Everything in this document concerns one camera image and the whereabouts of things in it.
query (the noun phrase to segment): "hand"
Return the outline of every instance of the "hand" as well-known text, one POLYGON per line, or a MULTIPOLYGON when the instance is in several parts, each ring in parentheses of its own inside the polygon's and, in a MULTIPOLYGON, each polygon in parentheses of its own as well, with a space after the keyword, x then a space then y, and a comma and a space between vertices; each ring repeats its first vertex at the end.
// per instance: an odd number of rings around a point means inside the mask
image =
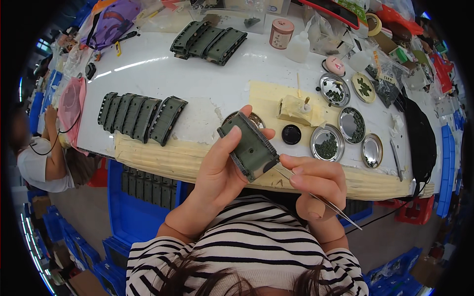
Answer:
MULTIPOLYGON (((240 111, 248 117, 252 106, 246 105, 240 111)), ((275 136, 272 129, 264 128, 261 131, 268 139, 275 136)), ((229 153, 237 147, 241 138, 242 131, 234 126, 211 147, 199 168, 193 198, 220 211, 239 195, 248 180, 229 157, 229 153)))
POLYGON ((326 207, 324 215, 319 216, 317 213, 321 212, 321 207, 324 205, 307 192, 324 197, 341 210, 346 207, 346 176, 338 162, 286 154, 280 155, 280 161, 284 167, 295 173, 290 178, 290 184, 303 192, 296 201, 296 212, 301 218, 322 222, 337 214, 326 207))
POLYGON ((53 108, 53 105, 49 105, 45 111, 45 124, 54 125, 56 129, 56 119, 58 117, 58 111, 53 108))

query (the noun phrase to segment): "striped shirt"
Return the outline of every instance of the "striped shirt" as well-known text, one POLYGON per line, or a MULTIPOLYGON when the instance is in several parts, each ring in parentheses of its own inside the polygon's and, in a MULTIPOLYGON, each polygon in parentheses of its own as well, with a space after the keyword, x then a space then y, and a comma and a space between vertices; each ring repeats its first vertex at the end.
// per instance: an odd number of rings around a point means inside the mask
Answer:
MULTIPOLYGON (((368 295, 359 262, 349 250, 324 253, 294 216, 261 195, 236 198, 197 242, 184 244, 160 236, 134 243, 128 259, 127 295, 157 295, 172 262, 191 251, 197 252, 197 262, 208 266, 187 279, 189 295, 194 295, 210 274, 225 268, 232 268, 255 288, 292 290, 300 274, 319 264, 324 265, 321 284, 350 287, 354 296, 368 295)), ((236 281, 236 276, 224 278, 211 294, 223 295, 236 281)), ((324 287, 320 294, 326 294, 324 287)))

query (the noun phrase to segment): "tweezers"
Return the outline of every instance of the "tweezers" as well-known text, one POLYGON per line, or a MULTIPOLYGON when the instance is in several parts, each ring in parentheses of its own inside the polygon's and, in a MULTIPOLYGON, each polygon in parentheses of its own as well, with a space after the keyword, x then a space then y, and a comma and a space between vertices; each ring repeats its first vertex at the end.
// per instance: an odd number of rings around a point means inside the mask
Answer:
MULTIPOLYGON (((286 179, 290 179, 290 177, 292 175, 294 175, 294 173, 287 169, 286 167, 282 166, 281 163, 278 163, 276 164, 273 168, 275 168, 282 176, 284 176, 286 179)), ((312 197, 322 201, 323 204, 325 204, 328 208, 330 208, 331 210, 333 210, 334 212, 338 213, 339 215, 341 215, 344 219, 346 219, 347 221, 349 221, 352 225, 354 225, 355 227, 357 227, 358 229, 362 230, 362 228, 360 228, 359 225, 357 225, 354 221, 352 221, 346 214, 344 214, 335 204, 333 204, 332 202, 328 201, 327 199, 325 199, 324 197, 322 196, 316 196, 314 194, 312 194, 311 192, 308 192, 309 195, 311 195, 312 197)))

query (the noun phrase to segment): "tape roll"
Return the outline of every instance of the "tape roll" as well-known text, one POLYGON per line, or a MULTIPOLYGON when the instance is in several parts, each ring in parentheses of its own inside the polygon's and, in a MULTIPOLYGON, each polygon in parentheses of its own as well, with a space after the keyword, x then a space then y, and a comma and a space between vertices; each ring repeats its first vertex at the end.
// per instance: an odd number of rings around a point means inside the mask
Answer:
POLYGON ((369 36, 375 36, 378 33, 380 33, 380 31, 382 30, 382 21, 379 19, 379 17, 376 16, 375 14, 373 14, 373 13, 366 13, 365 17, 367 18, 367 20, 369 18, 373 18, 374 22, 375 22, 375 28, 372 29, 372 30, 369 30, 368 35, 369 36))

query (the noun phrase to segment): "pink container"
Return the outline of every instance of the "pink container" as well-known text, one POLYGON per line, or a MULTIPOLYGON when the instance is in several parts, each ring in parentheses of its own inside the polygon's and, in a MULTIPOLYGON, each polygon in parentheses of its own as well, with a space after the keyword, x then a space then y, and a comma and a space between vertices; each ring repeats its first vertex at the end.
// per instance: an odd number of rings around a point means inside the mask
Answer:
POLYGON ((272 23, 270 33, 270 45, 276 49, 285 49, 290 42, 295 26, 292 22, 284 18, 277 18, 272 23))

